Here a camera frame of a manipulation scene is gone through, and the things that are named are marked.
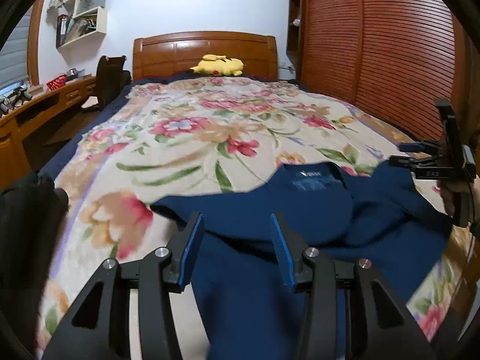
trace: wooden headboard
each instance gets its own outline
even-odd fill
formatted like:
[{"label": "wooden headboard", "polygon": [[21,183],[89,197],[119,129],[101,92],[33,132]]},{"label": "wooden headboard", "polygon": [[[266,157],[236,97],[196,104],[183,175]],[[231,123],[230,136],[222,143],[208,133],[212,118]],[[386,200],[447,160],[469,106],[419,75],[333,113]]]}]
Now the wooden headboard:
[{"label": "wooden headboard", "polygon": [[185,71],[196,66],[205,54],[241,59],[244,73],[277,79],[275,37],[229,31],[177,32],[135,39],[133,78],[166,77]]}]

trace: white wall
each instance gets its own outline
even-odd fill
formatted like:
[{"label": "white wall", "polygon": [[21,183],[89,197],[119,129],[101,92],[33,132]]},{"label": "white wall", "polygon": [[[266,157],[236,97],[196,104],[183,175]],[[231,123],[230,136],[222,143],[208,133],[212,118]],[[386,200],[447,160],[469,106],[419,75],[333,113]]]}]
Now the white wall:
[{"label": "white wall", "polygon": [[[102,55],[127,56],[131,70],[135,38],[183,31],[240,31],[273,35],[280,66],[291,65],[285,49],[289,0],[107,0],[107,35],[80,40],[70,50],[55,48],[57,12],[47,15],[45,0],[40,23],[38,70],[46,83],[68,68],[95,74]],[[280,78],[291,78],[280,70]]]}]

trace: navy blue t-shirt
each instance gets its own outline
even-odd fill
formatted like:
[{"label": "navy blue t-shirt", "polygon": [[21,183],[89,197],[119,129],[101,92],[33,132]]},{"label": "navy blue t-shirt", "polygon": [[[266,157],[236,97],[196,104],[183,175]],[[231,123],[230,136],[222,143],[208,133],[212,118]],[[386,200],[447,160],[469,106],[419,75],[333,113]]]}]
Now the navy blue t-shirt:
[{"label": "navy blue t-shirt", "polygon": [[[334,163],[283,165],[244,193],[167,196],[151,206],[183,226],[205,218],[192,286],[210,341],[210,360],[287,360],[295,349],[304,305],[282,281],[270,216],[332,258],[369,258],[407,302],[441,256],[452,229],[415,189],[409,171],[381,163],[371,178]],[[337,352],[345,350],[343,292],[337,294]]]}]

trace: bed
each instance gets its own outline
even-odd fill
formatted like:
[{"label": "bed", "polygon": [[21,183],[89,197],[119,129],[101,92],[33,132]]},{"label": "bed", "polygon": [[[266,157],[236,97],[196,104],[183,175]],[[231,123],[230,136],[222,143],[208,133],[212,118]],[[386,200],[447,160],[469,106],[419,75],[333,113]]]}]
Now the bed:
[{"label": "bed", "polygon": [[[244,76],[178,73],[204,54],[245,62]],[[172,223],[149,204],[165,195],[247,191],[281,163],[333,161],[368,176],[411,139],[353,105],[277,79],[275,39],[239,32],[184,32],[135,40],[134,81],[83,134],[44,168],[70,198],[40,307],[39,353],[99,264],[141,259],[166,245]],[[417,190],[439,211],[434,182]],[[470,233],[449,245],[408,307],[431,340],[457,291]],[[131,294],[132,358],[139,358],[136,294]],[[171,297],[186,360],[204,359],[208,340],[193,292]]]}]

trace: wooden floor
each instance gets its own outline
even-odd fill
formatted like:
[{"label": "wooden floor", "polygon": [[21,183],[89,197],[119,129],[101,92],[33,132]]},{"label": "wooden floor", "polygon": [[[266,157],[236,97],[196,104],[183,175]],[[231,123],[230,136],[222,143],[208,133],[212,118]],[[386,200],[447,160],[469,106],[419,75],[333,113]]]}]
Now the wooden floor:
[{"label": "wooden floor", "polygon": [[39,171],[78,132],[100,113],[82,112],[74,106],[57,115],[23,141],[30,168]]}]

